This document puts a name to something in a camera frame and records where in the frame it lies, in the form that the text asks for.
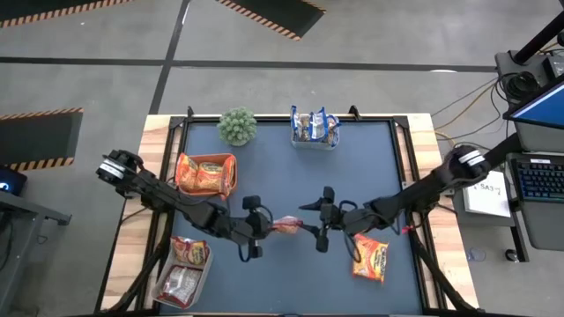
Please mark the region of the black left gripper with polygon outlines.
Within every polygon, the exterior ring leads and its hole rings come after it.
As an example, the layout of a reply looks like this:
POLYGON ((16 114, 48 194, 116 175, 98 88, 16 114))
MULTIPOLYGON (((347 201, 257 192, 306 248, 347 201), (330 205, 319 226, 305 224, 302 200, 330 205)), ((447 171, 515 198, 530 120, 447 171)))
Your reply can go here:
POLYGON ((245 196, 242 208, 248 215, 230 218, 230 240, 237 244, 241 260, 260 258, 263 250, 259 246, 259 240, 266 239, 269 234, 282 234, 282 231, 272 226, 282 224, 283 220, 273 220, 270 209, 262 204, 258 195, 245 196))

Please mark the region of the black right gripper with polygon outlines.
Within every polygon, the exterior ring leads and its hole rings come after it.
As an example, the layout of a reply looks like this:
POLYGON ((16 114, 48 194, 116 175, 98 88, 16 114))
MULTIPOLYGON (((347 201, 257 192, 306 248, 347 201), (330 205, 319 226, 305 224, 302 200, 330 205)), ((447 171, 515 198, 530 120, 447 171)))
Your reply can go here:
POLYGON ((316 238, 315 248, 317 251, 326 253, 329 248, 328 230, 339 230, 344 233, 345 247, 349 254, 353 253, 353 236, 345 232, 343 217, 346 213, 345 205, 353 206, 353 202, 343 200, 335 204, 335 192, 331 187, 324 187, 321 198, 313 203, 301 205, 300 210, 319 210, 321 227, 302 224, 301 228, 310 232, 316 238))

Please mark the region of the red Maruchan ramen pack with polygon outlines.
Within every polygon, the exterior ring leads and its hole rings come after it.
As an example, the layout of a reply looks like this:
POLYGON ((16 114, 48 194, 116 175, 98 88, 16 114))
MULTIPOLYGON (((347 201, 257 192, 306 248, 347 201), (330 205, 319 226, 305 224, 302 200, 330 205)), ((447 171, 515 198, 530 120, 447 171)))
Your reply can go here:
POLYGON ((284 216, 281 218, 283 223, 280 225, 273 225, 272 228, 279 229, 286 234, 295 234, 301 228, 303 221, 293 216, 284 216))
POLYGON ((176 259, 193 265, 204 265, 208 258, 210 249, 204 240, 191 240, 180 236, 171 238, 172 247, 176 259))
POLYGON ((174 265, 160 289, 157 299, 168 304, 188 308, 195 296, 203 271, 174 265))

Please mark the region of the blue-grey table mat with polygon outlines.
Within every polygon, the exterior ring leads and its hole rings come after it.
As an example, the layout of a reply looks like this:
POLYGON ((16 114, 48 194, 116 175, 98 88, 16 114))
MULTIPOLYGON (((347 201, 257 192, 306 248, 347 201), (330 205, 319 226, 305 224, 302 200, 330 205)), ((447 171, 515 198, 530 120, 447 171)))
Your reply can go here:
MULTIPOLYGON (((329 151, 295 148, 286 122, 266 122, 256 137, 242 147, 219 139, 212 123, 189 129, 186 150, 190 155, 232 153, 237 159, 236 190, 227 205, 236 217, 244 215, 242 199, 258 195, 273 218, 294 216, 306 225, 321 223, 317 212, 300 210, 321 197, 324 187, 335 192, 339 204, 356 205, 401 188, 397 149, 388 122, 347 122, 340 141, 329 151)), ((384 282, 353 274, 353 261, 344 234, 329 231, 329 248, 321 253, 315 237, 270 234, 261 241, 263 256, 242 262, 238 246, 195 229, 182 215, 174 220, 175 235, 205 240, 213 253, 208 277, 196 313, 281 314, 418 314, 419 281, 409 237, 391 229, 373 230, 370 237, 388 243, 384 282)))

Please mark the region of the small clear plastic bin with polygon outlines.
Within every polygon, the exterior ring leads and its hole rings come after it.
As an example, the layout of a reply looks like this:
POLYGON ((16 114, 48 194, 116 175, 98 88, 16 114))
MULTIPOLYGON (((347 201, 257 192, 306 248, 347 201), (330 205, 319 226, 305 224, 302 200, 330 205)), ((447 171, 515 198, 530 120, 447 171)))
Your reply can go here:
POLYGON ((329 150, 333 150, 335 148, 335 147, 331 147, 327 143, 327 136, 321 142, 312 142, 311 140, 309 140, 308 142, 294 142, 292 140, 292 132, 291 132, 290 140, 291 140, 292 145, 295 148, 300 148, 300 149, 329 151, 329 150))

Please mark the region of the large clear plastic bin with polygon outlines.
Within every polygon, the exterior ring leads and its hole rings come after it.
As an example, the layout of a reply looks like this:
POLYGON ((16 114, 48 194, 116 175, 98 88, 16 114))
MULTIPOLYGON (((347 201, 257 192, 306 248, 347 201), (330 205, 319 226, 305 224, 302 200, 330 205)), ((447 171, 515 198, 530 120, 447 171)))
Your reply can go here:
POLYGON ((209 273, 211 265, 212 265, 213 253, 212 253, 210 247, 207 244, 208 248, 210 249, 210 253, 209 253, 209 258, 204 265, 193 265, 193 264, 188 264, 186 262, 180 262, 176 259, 175 255, 174 255, 174 250, 173 250, 173 247, 172 247, 171 238, 170 238, 170 249, 169 249, 169 253, 168 253, 166 262, 164 264, 164 267, 163 267, 163 270, 160 274, 160 277, 158 278, 156 284, 153 286, 153 288, 151 290, 151 296, 155 301, 160 302, 161 304, 165 304, 165 305, 172 306, 172 307, 179 308, 179 309, 188 309, 191 306, 196 304, 196 302, 198 301, 198 299, 201 295, 201 292, 204 288, 205 281, 207 279, 208 273, 209 273), (189 267, 189 268, 192 268, 192 269, 201 269, 203 271, 202 276, 199 280, 199 284, 197 286, 197 290, 196 290, 195 296, 193 298, 193 301, 188 308, 180 308, 179 306, 171 305, 171 304, 168 304, 164 301, 157 299, 157 297, 159 296, 160 289, 163 286, 163 284, 164 284, 164 282, 167 278, 167 274, 168 274, 169 270, 174 265, 185 266, 185 267, 189 267))

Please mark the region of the orange plastic bin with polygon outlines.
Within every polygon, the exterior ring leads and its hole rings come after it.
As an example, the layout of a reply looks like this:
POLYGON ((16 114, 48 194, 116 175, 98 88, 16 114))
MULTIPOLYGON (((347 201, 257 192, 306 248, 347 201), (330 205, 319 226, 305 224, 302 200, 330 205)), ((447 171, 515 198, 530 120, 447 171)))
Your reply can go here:
MULTIPOLYGON (((230 155, 230 154, 231 153, 220 153, 220 154, 188 155, 188 156, 191 159, 193 159, 195 162, 197 162, 198 165, 200 165, 203 162, 212 162, 212 163, 217 163, 217 164, 223 165, 227 156, 230 155)), ((179 189, 179 190, 180 190, 181 193, 183 193, 185 195, 191 195, 191 196, 214 196, 214 195, 218 195, 219 198, 221 199, 221 197, 219 195, 219 191, 197 189, 195 192, 185 192, 185 191, 182 191, 181 189, 179 189)))

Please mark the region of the green succulent in patterned pot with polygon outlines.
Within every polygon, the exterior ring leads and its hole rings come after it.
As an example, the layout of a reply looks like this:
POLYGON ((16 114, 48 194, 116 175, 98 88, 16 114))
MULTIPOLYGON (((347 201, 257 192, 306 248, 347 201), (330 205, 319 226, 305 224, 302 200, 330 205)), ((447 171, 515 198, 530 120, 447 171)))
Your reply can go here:
POLYGON ((256 137, 254 113, 245 107, 237 107, 223 113, 217 124, 219 138, 231 146, 243 146, 256 137))

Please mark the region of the white paper note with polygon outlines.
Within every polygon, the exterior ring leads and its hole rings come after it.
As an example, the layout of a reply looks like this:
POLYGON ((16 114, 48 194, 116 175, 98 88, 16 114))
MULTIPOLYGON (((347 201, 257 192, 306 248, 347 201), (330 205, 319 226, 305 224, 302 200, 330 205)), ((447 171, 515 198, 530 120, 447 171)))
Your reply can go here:
POLYGON ((496 217, 511 217, 505 175, 492 171, 479 183, 463 189, 465 210, 496 217))

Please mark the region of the black stand beam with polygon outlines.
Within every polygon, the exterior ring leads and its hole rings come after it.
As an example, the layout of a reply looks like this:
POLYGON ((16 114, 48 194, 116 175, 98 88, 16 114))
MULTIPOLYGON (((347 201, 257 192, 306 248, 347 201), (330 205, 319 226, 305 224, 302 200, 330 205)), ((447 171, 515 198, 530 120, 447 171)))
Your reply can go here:
POLYGON ((484 154, 485 161, 490 167, 495 168, 506 161, 511 153, 522 153, 523 146, 517 133, 508 136, 502 142, 497 144, 493 149, 484 154))

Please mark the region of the black hazard-striped floor mat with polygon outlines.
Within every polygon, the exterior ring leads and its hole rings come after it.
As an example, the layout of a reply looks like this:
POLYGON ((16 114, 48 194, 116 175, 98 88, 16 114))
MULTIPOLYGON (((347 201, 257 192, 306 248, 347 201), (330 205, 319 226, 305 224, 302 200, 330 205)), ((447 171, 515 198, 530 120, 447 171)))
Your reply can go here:
POLYGON ((0 28, 126 4, 133 0, 0 0, 0 28))
POLYGON ((326 13, 310 0, 215 1, 292 41, 300 41, 326 13))
POLYGON ((0 166, 17 172, 74 163, 82 107, 0 115, 0 166))

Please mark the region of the black keyboard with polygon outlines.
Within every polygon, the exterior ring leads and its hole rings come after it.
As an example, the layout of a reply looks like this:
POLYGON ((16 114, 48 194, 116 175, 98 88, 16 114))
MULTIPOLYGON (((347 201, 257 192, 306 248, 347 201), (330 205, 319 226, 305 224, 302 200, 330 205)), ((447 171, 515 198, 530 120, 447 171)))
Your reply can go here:
POLYGON ((564 157, 519 154, 508 162, 521 200, 564 203, 564 157))

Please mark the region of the grey metal desk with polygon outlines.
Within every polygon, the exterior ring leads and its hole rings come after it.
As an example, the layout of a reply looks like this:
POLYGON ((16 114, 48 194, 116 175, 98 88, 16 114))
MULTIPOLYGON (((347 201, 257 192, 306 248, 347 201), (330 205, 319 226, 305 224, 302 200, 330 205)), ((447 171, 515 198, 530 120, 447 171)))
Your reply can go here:
MULTIPOLYGON (((554 155, 564 157, 564 129, 518 122, 516 133, 523 146, 519 154, 554 155)), ((564 203, 523 201, 519 207, 529 236, 536 249, 564 252, 564 203)))

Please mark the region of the grey equipment cart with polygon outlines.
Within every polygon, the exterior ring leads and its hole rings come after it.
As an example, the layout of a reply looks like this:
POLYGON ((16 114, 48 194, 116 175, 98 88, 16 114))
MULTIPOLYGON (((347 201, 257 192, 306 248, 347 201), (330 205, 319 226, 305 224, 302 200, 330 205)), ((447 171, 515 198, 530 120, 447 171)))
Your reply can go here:
POLYGON ((536 54, 522 65, 513 62, 515 53, 508 51, 494 57, 498 73, 496 91, 502 92, 509 107, 518 105, 564 74, 564 48, 536 54))

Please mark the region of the monitor with blue screen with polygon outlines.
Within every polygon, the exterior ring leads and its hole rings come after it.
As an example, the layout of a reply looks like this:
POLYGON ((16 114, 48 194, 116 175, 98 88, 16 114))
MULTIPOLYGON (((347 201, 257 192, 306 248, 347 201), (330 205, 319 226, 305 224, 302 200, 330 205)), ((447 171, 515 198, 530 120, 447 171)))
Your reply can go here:
POLYGON ((503 118, 513 122, 564 129, 564 77, 510 108, 503 118))

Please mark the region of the dark grey side table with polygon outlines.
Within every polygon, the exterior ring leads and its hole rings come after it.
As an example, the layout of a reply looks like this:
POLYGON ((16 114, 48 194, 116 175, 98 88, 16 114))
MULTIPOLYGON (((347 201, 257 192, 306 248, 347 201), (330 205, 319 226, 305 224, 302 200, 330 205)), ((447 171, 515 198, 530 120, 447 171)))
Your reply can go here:
POLYGON ((2 191, 0 212, 11 217, 6 226, 7 235, 0 233, 0 237, 8 240, 7 255, 2 255, 0 260, 0 317, 6 317, 43 221, 50 219, 58 225, 68 225, 71 215, 2 191))

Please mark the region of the blue-lit black device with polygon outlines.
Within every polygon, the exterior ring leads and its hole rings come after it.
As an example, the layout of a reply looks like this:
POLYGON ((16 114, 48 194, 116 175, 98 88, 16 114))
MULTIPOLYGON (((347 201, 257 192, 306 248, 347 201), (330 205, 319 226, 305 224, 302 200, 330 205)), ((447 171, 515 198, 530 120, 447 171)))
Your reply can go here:
POLYGON ((20 196, 27 176, 8 167, 0 167, 0 191, 20 196))

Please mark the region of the black pole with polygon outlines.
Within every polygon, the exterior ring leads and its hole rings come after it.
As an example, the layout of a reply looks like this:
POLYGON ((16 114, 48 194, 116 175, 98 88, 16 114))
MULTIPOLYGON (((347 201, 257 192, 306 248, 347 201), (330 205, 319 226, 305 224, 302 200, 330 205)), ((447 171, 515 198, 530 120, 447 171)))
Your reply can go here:
POLYGON ((525 64, 552 38, 564 30, 564 11, 561 11, 549 24, 547 24, 537 35, 535 35, 524 47, 512 55, 516 64, 525 64))

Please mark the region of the black metal rig frame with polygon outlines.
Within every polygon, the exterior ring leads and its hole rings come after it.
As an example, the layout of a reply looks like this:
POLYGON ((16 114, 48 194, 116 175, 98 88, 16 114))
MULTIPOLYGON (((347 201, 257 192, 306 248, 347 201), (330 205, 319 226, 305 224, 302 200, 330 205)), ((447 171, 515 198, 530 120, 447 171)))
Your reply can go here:
MULTIPOLYGON (((361 123, 368 120, 390 122, 400 150, 402 180, 411 182, 428 174, 440 162, 434 127, 429 114, 341 114, 341 120, 361 123)), ((178 153, 184 150, 190 124, 215 122, 215 114, 151 114, 145 126, 138 154, 152 172, 168 179, 174 174, 178 153)), ((418 230, 419 237, 436 257, 453 287, 470 305, 479 304, 469 264, 451 201, 441 200, 441 207, 432 211, 427 225, 418 230)), ((94 308, 104 313, 125 295, 136 275, 144 268, 160 235, 171 228, 164 214, 131 217, 119 225, 102 280, 100 295, 94 308)))

